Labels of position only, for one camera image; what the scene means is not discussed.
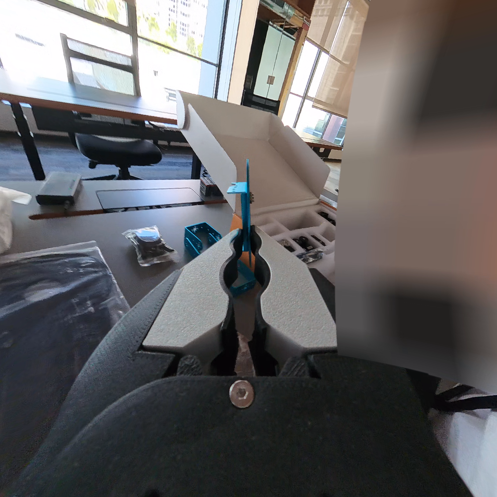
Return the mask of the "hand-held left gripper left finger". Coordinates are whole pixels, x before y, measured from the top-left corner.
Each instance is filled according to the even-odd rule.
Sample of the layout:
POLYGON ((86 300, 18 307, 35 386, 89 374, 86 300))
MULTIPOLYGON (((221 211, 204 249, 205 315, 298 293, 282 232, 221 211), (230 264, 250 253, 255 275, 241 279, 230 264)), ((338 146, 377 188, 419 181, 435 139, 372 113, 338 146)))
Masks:
POLYGON ((216 357, 222 351, 220 328, 228 312, 222 266, 232 256, 235 231, 208 248, 182 269, 152 324, 143 348, 216 357))

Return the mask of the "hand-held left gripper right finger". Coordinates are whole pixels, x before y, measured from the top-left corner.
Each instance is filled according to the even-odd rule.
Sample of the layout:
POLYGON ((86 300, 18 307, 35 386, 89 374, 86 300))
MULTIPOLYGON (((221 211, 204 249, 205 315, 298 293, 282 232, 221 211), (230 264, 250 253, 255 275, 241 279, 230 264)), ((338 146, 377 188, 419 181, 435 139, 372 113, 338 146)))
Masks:
POLYGON ((337 350, 337 328, 307 265, 259 227, 251 227, 255 299, 252 342, 273 358, 337 350))

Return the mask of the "blue metal bracket plate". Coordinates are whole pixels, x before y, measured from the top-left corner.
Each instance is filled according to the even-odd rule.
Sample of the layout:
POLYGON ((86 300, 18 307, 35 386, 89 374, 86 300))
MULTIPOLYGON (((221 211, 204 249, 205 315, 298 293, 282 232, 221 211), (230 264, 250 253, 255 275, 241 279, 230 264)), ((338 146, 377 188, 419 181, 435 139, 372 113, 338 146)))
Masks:
POLYGON ((232 182, 227 189, 227 194, 240 195, 242 213, 242 237, 243 252, 247 253, 246 265, 252 269, 252 247, 251 247, 251 203, 252 193, 250 192, 250 160, 246 159, 245 182, 232 182))

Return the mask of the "white cardboard kit box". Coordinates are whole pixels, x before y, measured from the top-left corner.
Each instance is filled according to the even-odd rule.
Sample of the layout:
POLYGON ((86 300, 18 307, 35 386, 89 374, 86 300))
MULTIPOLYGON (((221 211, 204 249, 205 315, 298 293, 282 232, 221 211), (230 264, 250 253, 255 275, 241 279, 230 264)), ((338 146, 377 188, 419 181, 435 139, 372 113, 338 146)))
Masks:
POLYGON ((274 114, 177 91, 177 124, 234 214, 239 196, 227 195, 234 182, 246 180, 250 166, 251 222, 281 243, 304 253, 296 240, 305 237, 323 251, 316 268, 335 282, 337 215, 320 200, 328 166, 274 114))

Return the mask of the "black desk mat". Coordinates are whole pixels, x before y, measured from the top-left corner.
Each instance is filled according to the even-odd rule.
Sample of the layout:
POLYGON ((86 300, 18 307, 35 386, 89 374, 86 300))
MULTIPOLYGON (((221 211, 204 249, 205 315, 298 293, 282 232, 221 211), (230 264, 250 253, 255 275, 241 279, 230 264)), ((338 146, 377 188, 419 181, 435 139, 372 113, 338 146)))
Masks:
POLYGON ((153 188, 128 190, 98 190, 103 210, 170 206, 203 202, 191 188, 153 188))

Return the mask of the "clear bag with black part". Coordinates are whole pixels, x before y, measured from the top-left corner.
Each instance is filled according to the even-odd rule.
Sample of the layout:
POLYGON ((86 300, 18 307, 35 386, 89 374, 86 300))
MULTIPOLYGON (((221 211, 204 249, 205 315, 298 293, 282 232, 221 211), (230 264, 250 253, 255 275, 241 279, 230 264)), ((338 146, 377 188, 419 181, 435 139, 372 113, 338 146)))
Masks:
POLYGON ((141 267, 167 262, 177 254, 177 251, 164 241, 157 226, 128 229, 122 235, 134 246, 141 267))

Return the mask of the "orange card piece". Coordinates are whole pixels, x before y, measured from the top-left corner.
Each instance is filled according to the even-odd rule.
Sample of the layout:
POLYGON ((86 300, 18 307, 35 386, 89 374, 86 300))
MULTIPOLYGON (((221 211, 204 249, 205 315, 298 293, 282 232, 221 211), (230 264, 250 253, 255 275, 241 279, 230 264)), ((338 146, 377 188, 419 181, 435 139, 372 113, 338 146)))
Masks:
MULTIPOLYGON (((232 217, 232 222, 231 222, 231 227, 230 227, 230 231, 233 231, 235 229, 242 229, 243 228, 243 221, 242 221, 242 218, 241 216, 239 216, 238 214, 236 213, 233 213, 233 217, 232 217)), ((241 256, 240 256, 240 260, 248 267, 250 268, 252 271, 254 270, 255 268, 255 256, 253 254, 253 250, 255 248, 255 245, 254 245, 254 242, 253 240, 251 239, 251 251, 250 252, 242 252, 241 256)))

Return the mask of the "large clear plastic bag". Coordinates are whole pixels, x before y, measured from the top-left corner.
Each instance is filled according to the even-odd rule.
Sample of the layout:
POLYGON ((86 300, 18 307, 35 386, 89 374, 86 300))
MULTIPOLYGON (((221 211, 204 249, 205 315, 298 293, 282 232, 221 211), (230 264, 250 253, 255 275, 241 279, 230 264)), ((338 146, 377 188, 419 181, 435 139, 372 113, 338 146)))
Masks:
POLYGON ((70 385, 130 310, 97 242, 1 257, 1 383, 70 385))

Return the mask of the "grey rectangular device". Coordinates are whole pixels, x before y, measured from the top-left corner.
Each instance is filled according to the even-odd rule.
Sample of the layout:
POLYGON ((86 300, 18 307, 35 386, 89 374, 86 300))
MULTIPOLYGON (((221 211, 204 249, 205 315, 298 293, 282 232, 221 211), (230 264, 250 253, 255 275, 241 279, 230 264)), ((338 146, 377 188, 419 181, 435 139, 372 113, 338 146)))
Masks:
POLYGON ((73 206, 82 186, 82 177, 71 172, 51 172, 40 191, 36 201, 42 206, 73 206))

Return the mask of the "black office chair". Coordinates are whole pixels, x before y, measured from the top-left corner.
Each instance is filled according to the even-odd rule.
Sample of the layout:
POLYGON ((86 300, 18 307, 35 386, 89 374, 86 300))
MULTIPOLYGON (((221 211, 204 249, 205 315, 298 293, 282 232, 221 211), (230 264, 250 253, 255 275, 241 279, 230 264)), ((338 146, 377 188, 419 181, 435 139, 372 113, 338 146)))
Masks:
MULTIPOLYGON (((61 45, 65 59, 68 82, 73 86, 91 87, 138 96, 138 75, 133 58, 89 43, 79 41, 61 33, 61 45)), ((73 112, 77 122, 85 124, 91 131, 104 134, 69 133, 72 143, 89 159, 89 168, 97 165, 115 165, 116 175, 95 177, 96 180, 135 180, 130 174, 132 166, 149 166, 162 159, 157 141, 132 136, 131 131, 143 131, 144 121, 73 112)))

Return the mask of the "white crumpled cloth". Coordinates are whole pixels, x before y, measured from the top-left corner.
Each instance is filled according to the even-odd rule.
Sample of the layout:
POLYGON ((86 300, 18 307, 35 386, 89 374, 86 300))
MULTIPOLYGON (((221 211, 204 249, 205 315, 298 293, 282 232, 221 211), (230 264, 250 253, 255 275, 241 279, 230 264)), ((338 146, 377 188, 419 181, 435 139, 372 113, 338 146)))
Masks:
POLYGON ((32 196, 28 193, 1 187, 1 254, 11 247, 13 239, 13 203, 27 205, 32 196))

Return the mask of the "wooden-edged long table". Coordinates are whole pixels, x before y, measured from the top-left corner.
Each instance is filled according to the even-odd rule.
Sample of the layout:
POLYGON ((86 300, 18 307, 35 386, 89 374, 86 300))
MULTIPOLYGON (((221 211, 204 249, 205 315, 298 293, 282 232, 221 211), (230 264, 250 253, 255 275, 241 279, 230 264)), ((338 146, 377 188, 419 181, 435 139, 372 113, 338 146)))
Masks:
POLYGON ((103 135, 103 131, 93 130, 75 120, 74 111, 125 118, 133 121, 163 123, 164 127, 146 127, 143 131, 131 131, 132 136, 148 140, 172 143, 185 143, 186 138, 177 127, 176 104, 165 100, 129 96, 91 87, 73 86, 70 83, 49 78, 14 78, 6 70, 1 70, 1 101, 9 102, 20 140, 28 163, 36 180, 45 179, 41 160, 29 129, 21 103, 48 108, 64 113, 61 124, 54 131, 103 135))

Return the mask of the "beige roller blind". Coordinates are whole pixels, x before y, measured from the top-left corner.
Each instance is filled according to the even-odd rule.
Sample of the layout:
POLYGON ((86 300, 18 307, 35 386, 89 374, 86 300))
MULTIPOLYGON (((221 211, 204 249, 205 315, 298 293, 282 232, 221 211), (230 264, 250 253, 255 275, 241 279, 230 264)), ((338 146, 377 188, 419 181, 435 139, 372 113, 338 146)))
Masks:
POLYGON ((329 55, 313 107, 346 118, 369 1, 316 1, 308 40, 329 55))

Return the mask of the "blue u-shaped metal bracket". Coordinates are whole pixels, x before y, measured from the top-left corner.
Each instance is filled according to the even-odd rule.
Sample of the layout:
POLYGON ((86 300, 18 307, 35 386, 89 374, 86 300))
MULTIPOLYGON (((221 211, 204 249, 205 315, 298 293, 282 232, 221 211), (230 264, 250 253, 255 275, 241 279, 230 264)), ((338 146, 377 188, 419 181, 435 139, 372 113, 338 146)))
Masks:
POLYGON ((184 247, 191 258, 198 257, 221 238, 222 235, 207 222, 188 225, 184 228, 184 247))
POLYGON ((252 270, 240 259, 237 262, 237 270, 237 279, 230 287, 231 294, 234 298, 253 289, 257 281, 252 270))

